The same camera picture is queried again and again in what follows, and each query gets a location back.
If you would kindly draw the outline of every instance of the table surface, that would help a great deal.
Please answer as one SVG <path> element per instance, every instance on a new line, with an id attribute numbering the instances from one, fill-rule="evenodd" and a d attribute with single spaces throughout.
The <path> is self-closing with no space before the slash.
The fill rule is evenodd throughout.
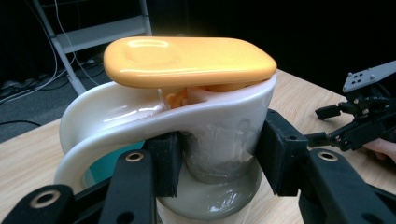
<path id="1" fill-rule="evenodd" d="M 352 117 L 319 120 L 315 110 L 344 102 L 345 97 L 277 70 L 277 83 L 270 108 L 276 110 L 302 134 L 329 133 L 349 123 Z M 35 189 L 53 184 L 55 170 L 63 157 L 59 120 L 0 144 L 0 220 L 15 204 Z M 396 194 L 396 166 L 382 162 L 365 149 L 341 152 L 369 184 Z M 247 223 L 303 223 L 298 197 L 277 197 L 262 179 L 252 201 Z"/>

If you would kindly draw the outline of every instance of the dark background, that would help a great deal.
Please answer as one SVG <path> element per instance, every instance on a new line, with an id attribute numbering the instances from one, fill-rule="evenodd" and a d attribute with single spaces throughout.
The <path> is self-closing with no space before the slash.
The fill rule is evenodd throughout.
<path id="1" fill-rule="evenodd" d="M 66 31 L 139 13 L 136 0 L 62 2 L 58 8 Z M 49 42 L 30 3 L 0 1 L 1 82 L 53 71 Z M 338 93 L 348 72 L 396 60 L 396 17 L 390 3 L 147 0 L 154 35 L 245 39 L 270 54 L 278 68 Z M 59 29 L 54 9 L 46 10 Z M 78 58 L 83 61 L 105 47 L 79 51 Z"/>

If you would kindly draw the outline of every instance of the screw hole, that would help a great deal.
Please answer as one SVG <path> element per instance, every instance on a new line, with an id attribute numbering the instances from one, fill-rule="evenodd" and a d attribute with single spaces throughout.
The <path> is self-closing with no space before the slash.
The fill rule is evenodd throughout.
<path id="1" fill-rule="evenodd" d="M 128 224 L 134 221 L 134 213 L 132 212 L 124 212 L 117 216 L 118 224 Z"/>
<path id="2" fill-rule="evenodd" d="M 143 159 L 143 154 L 138 152 L 132 152 L 125 157 L 127 161 L 140 161 Z"/>
<path id="3" fill-rule="evenodd" d="M 30 206 L 33 208 L 47 207 L 56 202 L 61 197 L 61 192 L 55 189 L 47 190 L 39 193 L 30 201 Z"/>
<path id="4" fill-rule="evenodd" d="M 320 151 L 318 156 L 325 161 L 338 161 L 338 157 L 330 152 Z"/>

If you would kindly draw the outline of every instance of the floor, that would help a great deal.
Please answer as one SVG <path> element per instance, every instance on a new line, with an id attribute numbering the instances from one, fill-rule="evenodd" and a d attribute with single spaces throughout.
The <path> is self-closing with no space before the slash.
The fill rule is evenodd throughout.
<path id="1" fill-rule="evenodd" d="M 88 90 L 96 85 L 111 81 L 105 71 L 101 58 L 89 60 L 82 68 L 76 68 L 76 74 Z M 28 91 L 21 96 L 8 97 L 5 95 L 18 88 L 29 85 L 34 80 L 25 83 L 12 83 L 2 88 L 0 98 L 0 143 L 20 134 L 29 132 L 40 125 L 45 125 L 60 119 L 66 108 L 78 95 L 68 82 L 66 73 L 50 81 L 51 76 L 45 77 L 36 86 L 48 83 L 39 91 Z"/>

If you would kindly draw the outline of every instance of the orange object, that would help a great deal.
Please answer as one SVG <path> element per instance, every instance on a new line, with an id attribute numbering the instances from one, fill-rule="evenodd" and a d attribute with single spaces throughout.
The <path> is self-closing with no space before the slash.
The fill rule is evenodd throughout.
<path id="1" fill-rule="evenodd" d="M 231 91 L 276 71 L 274 59 L 258 47 L 219 37 L 123 38 L 106 48 L 104 64 L 112 80 L 135 88 L 205 86 Z"/>

